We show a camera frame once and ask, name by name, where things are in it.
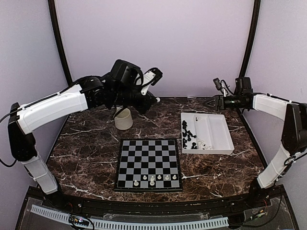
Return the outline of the white divided plastic tray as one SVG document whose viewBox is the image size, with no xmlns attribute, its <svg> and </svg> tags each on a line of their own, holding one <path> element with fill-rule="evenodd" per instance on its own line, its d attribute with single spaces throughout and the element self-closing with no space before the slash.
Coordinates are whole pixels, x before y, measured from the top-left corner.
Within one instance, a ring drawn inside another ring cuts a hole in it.
<svg viewBox="0 0 307 230">
<path fill-rule="evenodd" d="M 181 113 L 182 153 L 231 155 L 234 145 L 224 115 Z"/>
</svg>

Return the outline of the black and grey chessboard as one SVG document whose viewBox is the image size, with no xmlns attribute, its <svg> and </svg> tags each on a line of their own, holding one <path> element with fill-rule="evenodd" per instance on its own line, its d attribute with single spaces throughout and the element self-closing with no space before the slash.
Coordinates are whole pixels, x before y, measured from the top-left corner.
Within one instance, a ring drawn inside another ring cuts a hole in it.
<svg viewBox="0 0 307 230">
<path fill-rule="evenodd" d="M 151 176 L 155 185 L 150 186 Z M 116 170 L 116 192 L 181 192 L 182 178 L 175 138 L 122 139 Z"/>
</svg>

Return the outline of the white king chess piece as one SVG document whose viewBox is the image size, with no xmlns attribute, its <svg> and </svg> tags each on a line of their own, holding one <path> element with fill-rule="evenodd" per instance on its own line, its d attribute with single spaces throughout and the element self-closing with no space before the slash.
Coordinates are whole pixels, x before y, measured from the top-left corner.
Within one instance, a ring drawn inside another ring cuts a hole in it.
<svg viewBox="0 0 307 230">
<path fill-rule="evenodd" d="M 150 178 L 150 186 L 154 186 L 155 185 L 155 177 L 151 176 Z"/>
</svg>

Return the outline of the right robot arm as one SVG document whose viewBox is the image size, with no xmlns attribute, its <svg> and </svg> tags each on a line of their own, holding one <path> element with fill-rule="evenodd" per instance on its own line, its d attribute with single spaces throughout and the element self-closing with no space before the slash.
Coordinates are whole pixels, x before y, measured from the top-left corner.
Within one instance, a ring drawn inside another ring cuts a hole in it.
<svg viewBox="0 0 307 230">
<path fill-rule="evenodd" d="M 236 88 L 231 92 L 224 80 L 213 80 L 222 95 L 207 99 L 205 106 L 216 111 L 246 109 L 264 112 L 283 121 L 281 145 L 265 170 L 257 177 L 256 186 L 261 189 L 272 187 L 284 177 L 292 164 L 307 154 L 307 105 L 272 94 L 256 93 L 249 77 L 236 79 Z"/>
</svg>

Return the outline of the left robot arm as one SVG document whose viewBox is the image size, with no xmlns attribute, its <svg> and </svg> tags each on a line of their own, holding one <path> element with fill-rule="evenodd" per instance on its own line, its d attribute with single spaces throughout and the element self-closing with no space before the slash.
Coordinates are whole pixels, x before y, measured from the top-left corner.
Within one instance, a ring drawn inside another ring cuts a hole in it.
<svg viewBox="0 0 307 230">
<path fill-rule="evenodd" d="M 125 86 L 107 76 L 86 76 L 72 86 L 33 103 L 11 106 L 8 123 L 12 156 L 28 170 L 44 194 L 57 209 L 63 209 L 68 199 L 36 150 L 33 131 L 66 115 L 104 105 L 108 109 L 119 105 L 132 106 L 140 114 L 157 103 L 148 85 Z"/>
</svg>

